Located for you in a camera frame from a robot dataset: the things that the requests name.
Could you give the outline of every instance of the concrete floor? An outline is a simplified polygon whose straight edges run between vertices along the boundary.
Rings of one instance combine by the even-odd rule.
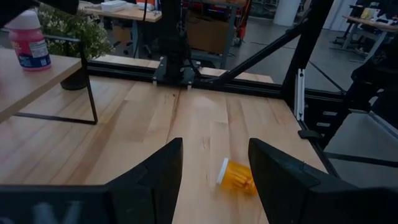
[[[231,49],[232,54],[228,58],[227,69],[233,68],[259,49],[276,40],[286,29],[287,27],[276,26],[271,21],[250,18],[244,43],[240,47]],[[329,49],[330,41],[337,35],[342,35],[342,33],[323,30],[310,61],[330,76],[339,86],[347,90],[352,83],[351,72],[360,66],[359,63],[349,62],[349,59],[359,59],[359,57],[353,53]],[[248,72],[270,75],[276,83],[282,83],[297,42],[298,39],[291,41],[285,47],[250,68]],[[9,47],[9,42],[4,34],[0,34],[0,45]],[[118,47],[115,54],[123,55],[122,48]],[[307,65],[306,76],[307,88],[338,91],[310,64]],[[398,161],[397,146],[398,140],[370,116],[367,114],[351,114],[325,150],[353,156]],[[398,185],[398,169],[334,159],[331,161],[345,181],[359,187]]]

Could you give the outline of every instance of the bottle label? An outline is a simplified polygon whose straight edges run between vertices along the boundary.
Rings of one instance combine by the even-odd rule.
[[[45,40],[38,42],[13,41],[19,63],[24,68],[41,68],[51,64]]]

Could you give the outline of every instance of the pill bottle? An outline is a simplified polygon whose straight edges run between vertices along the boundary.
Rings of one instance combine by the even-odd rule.
[[[238,190],[251,195],[257,194],[251,169],[228,158],[224,158],[217,184],[225,189]]]
[[[47,44],[35,11],[24,11],[5,28],[10,30],[9,40],[24,70],[41,71],[51,67]]]

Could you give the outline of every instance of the wooden table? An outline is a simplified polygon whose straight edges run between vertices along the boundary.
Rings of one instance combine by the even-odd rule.
[[[142,67],[159,62],[100,58]],[[219,76],[222,70],[203,68]],[[238,78],[272,82],[265,75]],[[183,176],[174,224],[267,223],[258,196],[225,192],[216,185],[224,157],[249,165],[249,138],[259,138],[325,170],[283,100],[218,91],[154,86],[91,77],[96,126],[12,117],[0,124],[0,183],[104,184],[136,166],[164,144],[183,137]],[[59,86],[24,111],[88,118],[83,91]]]
[[[141,35],[139,35],[139,24],[137,21],[144,20],[144,11],[138,9],[138,7],[134,6],[131,9],[123,9],[117,12],[104,12],[101,10],[101,6],[95,6],[90,3],[79,3],[79,8],[85,11],[88,14],[97,14],[99,16],[107,16],[113,19],[127,19],[132,21],[132,27],[130,28],[130,32],[132,34],[132,52],[136,51],[136,57],[140,57],[140,50],[142,49],[142,39]],[[157,22],[162,18],[162,12],[160,11],[152,11],[147,12],[145,17],[145,22]]]
[[[79,58],[50,58],[50,69],[26,72],[13,50],[0,49],[0,123],[81,68]]]
[[[368,26],[372,26],[375,27],[379,30],[382,31],[381,34],[379,35],[375,35],[375,37],[373,37],[373,39],[375,39],[375,43],[372,47],[372,49],[369,51],[368,55],[366,56],[365,60],[363,61],[357,61],[357,60],[351,60],[353,62],[366,62],[368,61],[373,55],[374,53],[376,53],[376,50],[380,47],[380,45],[383,43],[384,39],[386,38],[386,35],[389,32],[398,32],[398,26],[391,26],[388,24],[385,24],[383,22],[374,22],[371,21],[369,19],[361,19],[361,18],[357,18],[357,17],[352,17],[352,16],[343,16],[345,19],[349,20],[349,21],[353,21],[355,22],[355,25],[353,26],[353,29],[351,30],[351,32],[349,33],[349,35],[347,36],[343,46],[342,46],[342,50],[346,50],[349,46],[349,44],[351,43],[354,34],[358,31],[358,26],[360,24],[365,24]]]
[[[93,4],[79,3],[79,8],[90,14],[97,14],[99,16],[108,16],[118,19],[128,19],[132,21],[143,21],[144,11],[134,7],[132,9],[123,9],[118,12],[104,12],[101,10],[101,6],[93,8]],[[147,12],[145,21],[146,22],[157,22],[162,18],[162,13],[160,11]]]

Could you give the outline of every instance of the green leaves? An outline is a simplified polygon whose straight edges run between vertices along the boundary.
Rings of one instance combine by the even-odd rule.
[[[104,25],[97,15],[87,15],[79,10],[73,16],[45,4],[41,4],[36,10],[43,34],[80,39],[85,43],[87,60],[113,50]],[[78,46],[74,43],[48,40],[47,47],[51,54],[80,57]]]

